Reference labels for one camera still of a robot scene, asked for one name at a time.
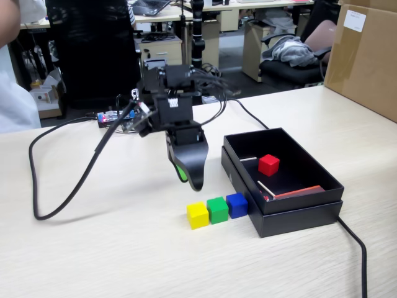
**cardboard box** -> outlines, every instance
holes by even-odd
[[[397,0],[341,0],[325,86],[397,122]]]

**blue cube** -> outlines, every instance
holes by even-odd
[[[226,196],[226,203],[229,206],[229,215],[232,219],[247,215],[248,202],[240,192]]]

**yellow cube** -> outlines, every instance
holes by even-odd
[[[190,204],[187,206],[187,219],[192,230],[208,225],[210,215],[203,202]]]

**paper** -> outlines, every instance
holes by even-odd
[[[361,32],[367,16],[355,11],[347,11],[344,27]]]

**gray cloth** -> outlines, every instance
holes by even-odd
[[[308,45],[300,41],[300,37],[284,36],[272,48],[262,53],[264,60],[289,62],[291,67],[315,64],[318,59]]]

